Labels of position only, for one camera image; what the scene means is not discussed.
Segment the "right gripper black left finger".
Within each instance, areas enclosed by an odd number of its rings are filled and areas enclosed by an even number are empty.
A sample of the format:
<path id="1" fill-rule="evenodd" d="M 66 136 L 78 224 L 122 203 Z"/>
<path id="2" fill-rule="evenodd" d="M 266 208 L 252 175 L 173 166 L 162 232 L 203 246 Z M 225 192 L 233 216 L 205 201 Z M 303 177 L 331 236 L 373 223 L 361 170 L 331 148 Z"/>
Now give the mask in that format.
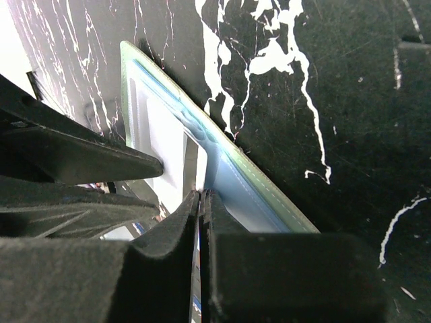
<path id="1" fill-rule="evenodd" d="M 137 239 L 3 238 L 2 322 L 190 322 L 199 194 Z"/>

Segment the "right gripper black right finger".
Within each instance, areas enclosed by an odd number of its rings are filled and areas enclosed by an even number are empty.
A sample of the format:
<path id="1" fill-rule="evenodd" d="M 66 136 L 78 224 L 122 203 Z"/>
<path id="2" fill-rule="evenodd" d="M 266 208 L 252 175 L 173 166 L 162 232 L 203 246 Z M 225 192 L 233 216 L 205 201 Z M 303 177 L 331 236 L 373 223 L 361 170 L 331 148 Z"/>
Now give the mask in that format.
<path id="1" fill-rule="evenodd" d="M 199 212 L 203 322 L 386 322 L 370 248 L 348 234 L 251 233 L 206 190 Z"/>

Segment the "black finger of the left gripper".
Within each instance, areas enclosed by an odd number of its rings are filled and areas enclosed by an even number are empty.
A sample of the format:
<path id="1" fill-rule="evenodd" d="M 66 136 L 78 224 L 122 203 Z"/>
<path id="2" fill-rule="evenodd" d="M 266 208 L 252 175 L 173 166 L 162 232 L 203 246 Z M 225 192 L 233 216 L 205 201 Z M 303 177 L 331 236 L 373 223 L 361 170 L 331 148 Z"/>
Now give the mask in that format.
<path id="1" fill-rule="evenodd" d="M 153 203 L 79 186 L 1 177 L 1 236 L 99 238 L 128 223 L 152 225 Z"/>
<path id="2" fill-rule="evenodd" d="M 1 174 L 87 184 L 155 178 L 163 167 L 156 157 L 96 134 L 2 77 Z"/>

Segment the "white striped card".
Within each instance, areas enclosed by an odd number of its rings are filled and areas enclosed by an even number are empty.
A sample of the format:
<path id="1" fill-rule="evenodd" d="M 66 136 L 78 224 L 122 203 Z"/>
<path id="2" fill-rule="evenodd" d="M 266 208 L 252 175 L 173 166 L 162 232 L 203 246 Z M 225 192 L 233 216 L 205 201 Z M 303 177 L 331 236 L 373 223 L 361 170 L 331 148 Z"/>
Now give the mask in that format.
<path id="1" fill-rule="evenodd" d="M 128 80 L 128 98 L 131 146 L 162 164 L 162 175 L 146 182 L 160 204 L 173 213 L 192 190 L 203 190 L 207 153 L 142 82 Z"/>

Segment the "green card holder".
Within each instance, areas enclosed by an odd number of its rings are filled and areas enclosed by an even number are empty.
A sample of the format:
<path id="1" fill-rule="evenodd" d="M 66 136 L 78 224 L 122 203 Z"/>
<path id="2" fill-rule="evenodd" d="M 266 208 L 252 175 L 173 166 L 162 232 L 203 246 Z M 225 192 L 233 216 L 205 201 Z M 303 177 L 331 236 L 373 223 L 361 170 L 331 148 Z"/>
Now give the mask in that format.
<path id="1" fill-rule="evenodd" d="M 147 104 L 179 121 L 207 154 L 204 187 L 220 194 L 228 212 L 249 231 L 309 232 L 304 213 L 218 128 L 157 64 L 128 41 L 120 43 L 123 120 L 127 145 L 145 153 L 150 144 Z"/>

